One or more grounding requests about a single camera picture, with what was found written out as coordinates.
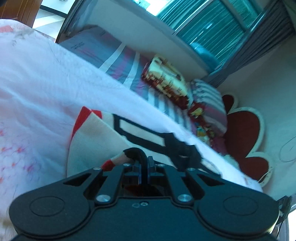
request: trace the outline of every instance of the wooden cabinet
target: wooden cabinet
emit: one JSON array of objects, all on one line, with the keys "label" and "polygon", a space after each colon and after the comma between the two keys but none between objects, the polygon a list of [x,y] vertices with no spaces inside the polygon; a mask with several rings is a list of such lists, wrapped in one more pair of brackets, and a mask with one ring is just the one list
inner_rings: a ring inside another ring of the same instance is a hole
[{"label": "wooden cabinet", "polygon": [[0,18],[17,20],[33,27],[42,0],[8,0],[0,7]]}]

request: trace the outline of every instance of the black device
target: black device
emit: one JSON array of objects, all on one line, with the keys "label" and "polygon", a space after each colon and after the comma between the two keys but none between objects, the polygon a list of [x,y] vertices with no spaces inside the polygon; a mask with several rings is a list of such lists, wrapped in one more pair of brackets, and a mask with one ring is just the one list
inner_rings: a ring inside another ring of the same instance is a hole
[{"label": "black device", "polygon": [[269,196],[195,168],[139,159],[19,196],[9,209],[14,241],[275,240],[279,205]]}]

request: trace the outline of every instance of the striped blanket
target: striped blanket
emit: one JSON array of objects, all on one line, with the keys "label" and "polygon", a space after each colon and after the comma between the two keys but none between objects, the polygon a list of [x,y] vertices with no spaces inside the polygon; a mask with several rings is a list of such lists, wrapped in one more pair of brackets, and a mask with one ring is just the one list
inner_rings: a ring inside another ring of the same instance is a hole
[{"label": "striped blanket", "polygon": [[149,60],[139,52],[100,27],[84,30],[60,45],[118,80],[195,134],[196,127],[188,117],[187,110],[181,110],[168,97],[150,88],[141,79],[142,70]]}]

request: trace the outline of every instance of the white cloth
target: white cloth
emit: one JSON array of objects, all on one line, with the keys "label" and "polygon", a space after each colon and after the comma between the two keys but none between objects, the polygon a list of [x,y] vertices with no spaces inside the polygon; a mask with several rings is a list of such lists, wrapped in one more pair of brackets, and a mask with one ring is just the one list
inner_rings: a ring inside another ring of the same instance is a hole
[{"label": "white cloth", "polygon": [[173,132],[195,144],[224,179],[261,191],[257,182],[144,99],[13,20],[0,20],[0,83],[0,240],[15,234],[8,217],[14,198],[66,177],[71,133],[82,106]]}]

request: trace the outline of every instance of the window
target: window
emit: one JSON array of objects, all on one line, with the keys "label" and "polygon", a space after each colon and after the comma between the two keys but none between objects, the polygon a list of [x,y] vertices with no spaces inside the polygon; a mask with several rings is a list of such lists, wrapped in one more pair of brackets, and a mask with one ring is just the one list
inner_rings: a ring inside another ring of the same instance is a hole
[{"label": "window", "polygon": [[214,70],[258,17],[251,0],[134,0]]}]

